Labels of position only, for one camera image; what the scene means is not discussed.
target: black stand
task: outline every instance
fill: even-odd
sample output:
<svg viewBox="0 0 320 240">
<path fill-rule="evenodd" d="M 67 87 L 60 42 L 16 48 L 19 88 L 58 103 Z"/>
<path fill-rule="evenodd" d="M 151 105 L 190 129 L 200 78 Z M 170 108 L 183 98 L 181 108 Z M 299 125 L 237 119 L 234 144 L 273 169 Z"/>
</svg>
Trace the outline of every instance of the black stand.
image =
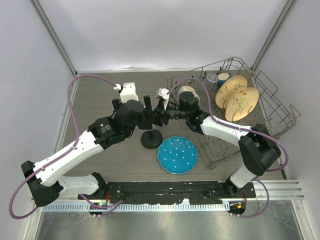
<svg viewBox="0 0 320 240">
<path fill-rule="evenodd" d="M 147 149 L 155 149 L 162 143 L 162 134 L 155 129 L 145 131 L 141 136 L 141 143 Z"/>
</svg>

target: floor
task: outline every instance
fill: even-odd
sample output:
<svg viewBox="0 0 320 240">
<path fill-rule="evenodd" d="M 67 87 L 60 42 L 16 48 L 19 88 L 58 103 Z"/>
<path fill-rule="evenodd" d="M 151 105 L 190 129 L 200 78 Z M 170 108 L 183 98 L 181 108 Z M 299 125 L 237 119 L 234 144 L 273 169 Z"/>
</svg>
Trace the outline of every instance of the floor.
<svg viewBox="0 0 320 240">
<path fill-rule="evenodd" d="M 265 204 L 248 201 L 244 215 L 260 212 Z M 303 240 L 290 200 L 271 201 L 257 218 L 237 218 L 225 211 L 115 212 L 89 217 L 87 212 L 43 212 L 35 239 Z"/>
<path fill-rule="evenodd" d="M 181 72 L 125 72 L 100 74 L 111 81 L 123 84 L 135 82 L 136 92 L 140 100 L 144 95 L 151 96 L 152 106 L 156 106 L 155 98 L 158 88 L 166 88 L 166 78 L 181 74 Z M 112 99 L 119 98 L 118 92 L 105 83 L 95 78 L 82 78 L 80 80 L 73 109 L 81 132 L 96 119 L 109 116 L 113 112 Z M 161 131 L 163 139 L 172 136 L 186 136 L 180 124 L 171 120 L 168 126 L 156 127 Z M 241 164 L 242 158 L 235 157 L 219 163 L 215 169 L 210 170 L 203 157 L 198 155 L 198 162 L 194 169 L 184 175 L 170 174 L 161 168 L 157 160 L 157 149 L 146 149 L 142 146 L 140 138 L 142 131 L 135 130 L 131 138 L 116 144 L 107 150 L 96 154 L 83 161 L 67 176 L 86 176 L 93 172 L 100 173 L 106 181 L 214 181 L 227 179 Z M 74 141 L 75 128 L 69 122 L 64 146 Z M 268 172 L 260 177 L 262 180 L 283 179 L 280 172 Z"/>
</svg>

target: white wall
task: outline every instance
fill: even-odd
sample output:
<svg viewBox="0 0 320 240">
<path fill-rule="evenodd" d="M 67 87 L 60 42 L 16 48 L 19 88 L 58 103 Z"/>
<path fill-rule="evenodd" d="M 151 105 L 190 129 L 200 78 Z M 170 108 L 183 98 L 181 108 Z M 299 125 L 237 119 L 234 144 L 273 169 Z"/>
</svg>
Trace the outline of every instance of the white wall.
<svg viewBox="0 0 320 240">
<path fill-rule="evenodd" d="M 279 86 L 279 96 L 301 112 L 281 137 L 290 155 L 287 171 L 298 179 L 315 229 L 320 229 L 320 1 L 298 0 L 259 68 Z"/>
<path fill-rule="evenodd" d="M 28 0 L 1 3 L 0 33 L 0 232 L 21 240 L 27 220 L 9 216 L 9 199 L 20 165 L 52 154 L 72 75 Z M 14 212 L 26 214 L 30 199 L 25 186 Z"/>
<path fill-rule="evenodd" d="M 252 65 L 286 0 L 40 0 L 78 71 Z"/>
</svg>

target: robotic arm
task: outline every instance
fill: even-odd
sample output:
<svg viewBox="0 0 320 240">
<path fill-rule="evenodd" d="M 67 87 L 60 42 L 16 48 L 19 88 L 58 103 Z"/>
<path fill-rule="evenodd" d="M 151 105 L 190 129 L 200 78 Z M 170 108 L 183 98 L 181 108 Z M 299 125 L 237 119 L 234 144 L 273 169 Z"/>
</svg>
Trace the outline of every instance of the robotic arm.
<svg viewBox="0 0 320 240">
<path fill-rule="evenodd" d="M 99 173 L 95 172 L 85 177 L 63 175 L 88 157 L 131 137 L 136 126 L 140 130 L 151 130 L 153 125 L 162 127 L 167 125 L 169 120 L 185 119 L 191 131 L 214 136 L 238 146 L 243 165 L 226 180 L 226 190 L 231 195 L 239 192 L 255 176 L 263 175 L 281 155 L 278 146 L 262 136 L 217 124 L 207 112 L 200 109 L 198 100 L 191 92 L 181 93 L 179 105 L 170 106 L 168 90 L 160 89 L 158 105 L 152 109 L 149 96 L 144 96 L 145 106 L 139 101 L 133 82 L 125 83 L 122 88 L 118 85 L 115 89 L 120 92 L 120 99 L 112 101 L 113 114 L 97 119 L 82 133 L 78 144 L 68 155 L 40 171 L 27 182 L 38 207 L 46 206 L 58 197 L 71 197 L 77 194 L 102 197 L 107 185 Z M 228 124 L 240 128 L 240 125 L 230 122 Z M 269 134 L 262 125 L 245 128 Z M 36 163 L 26 161 L 21 165 L 24 176 L 27 178 L 36 170 L 43 169 L 45 164 L 61 156 L 73 144 L 74 142 L 70 143 L 42 161 Z"/>
</svg>

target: metal dish rack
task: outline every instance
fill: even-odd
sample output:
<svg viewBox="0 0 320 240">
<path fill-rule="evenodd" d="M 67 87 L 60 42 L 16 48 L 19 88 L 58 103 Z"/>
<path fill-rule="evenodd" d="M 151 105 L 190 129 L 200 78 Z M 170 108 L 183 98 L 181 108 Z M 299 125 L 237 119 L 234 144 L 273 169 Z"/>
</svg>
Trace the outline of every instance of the metal dish rack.
<svg viewBox="0 0 320 240">
<path fill-rule="evenodd" d="M 248 87 L 255 87 L 258 89 L 259 100 L 256 107 L 248 116 L 236 121 L 236 124 L 244 126 L 263 124 L 267 127 L 268 131 L 274 138 L 279 139 L 281 135 L 296 125 L 296 119 L 301 116 L 301 113 L 293 105 L 290 105 L 290 110 L 288 110 L 279 101 L 275 95 L 278 91 L 277 85 L 269 77 L 267 77 L 263 71 L 259 71 L 258 74 L 256 74 L 239 57 L 230 57 L 167 78 L 166 87 L 167 89 L 170 89 L 179 80 L 187 77 L 199 78 L 205 82 L 206 76 L 209 73 L 231 73 L 232 76 L 242 75 L 248 79 Z M 202 86 L 195 81 L 185 82 L 172 91 L 172 94 L 170 95 L 171 101 L 178 103 L 178 91 L 181 86 L 185 85 L 191 86 L 196 90 L 200 98 L 200 108 L 206 112 L 209 112 L 208 99 L 205 91 L 203 90 Z M 214 100 L 218 90 L 219 87 L 217 86 L 210 88 L 209 90 L 211 110 L 216 117 L 226 120 L 225 110 L 219 108 Z M 183 122 L 179 122 L 181 128 L 185 130 L 187 138 L 194 142 L 195 146 L 203 156 L 203 159 L 210 169 L 214 169 L 217 164 L 240 154 L 239 148 L 233 144 L 217 137 L 201 136 L 190 131 Z"/>
</svg>

